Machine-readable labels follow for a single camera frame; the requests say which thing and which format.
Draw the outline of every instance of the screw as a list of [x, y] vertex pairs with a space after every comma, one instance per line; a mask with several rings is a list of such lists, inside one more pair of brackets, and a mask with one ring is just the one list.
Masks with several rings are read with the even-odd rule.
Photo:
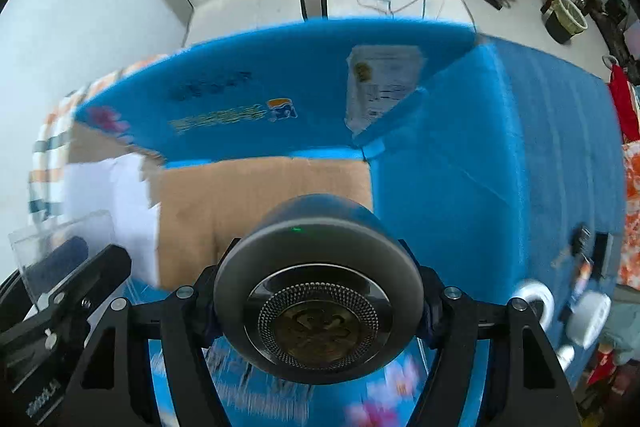
[[47, 336], [47, 340], [44, 341], [44, 347], [51, 350], [54, 348], [57, 341], [58, 341], [58, 336], [55, 333], [51, 333], [50, 335]]
[[513, 299], [511, 299], [511, 306], [513, 306], [515, 310], [518, 310], [519, 312], [523, 312], [529, 307], [529, 304], [525, 299], [521, 299], [520, 297], [514, 297]]
[[455, 301], [462, 297], [462, 291], [460, 290], [460, 288], [456, 288], [455, 286], [447, 286], [446, 288], [444, 288], [444, 296], [447, 299]]
[[193, 295], [193, 288], [191, 286], [180, 286], [175, 294], [178, 299], [188, 299]]
[[117, 299], [113, 299], [113, 301], [111, 301], [111, 309], [115, 312], [123, 310], [126, 305], [127, 299], [123, 299], [122, 297], [118, 297]]

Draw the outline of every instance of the plaid cloth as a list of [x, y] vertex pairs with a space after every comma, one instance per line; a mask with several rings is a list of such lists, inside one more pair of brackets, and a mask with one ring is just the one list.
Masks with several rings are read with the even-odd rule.
[[29, 173], [29, 224], [41, 223], [63, 213], [63, 171], [68, 159], [71, 126], [76, 108], [109, 86], [167, 55], [145, 60], [99, 78], [66, 95], [40, 127], [33, 148], [33, 168]]

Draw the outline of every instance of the logo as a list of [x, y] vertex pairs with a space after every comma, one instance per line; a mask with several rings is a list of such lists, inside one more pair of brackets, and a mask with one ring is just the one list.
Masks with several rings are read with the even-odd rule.
[[267, 107], [271, 111], [271, 117], [269, 118], [271, 122], [298, 117], [290, 98], [272, 98], [271, 100], [267, 100]]

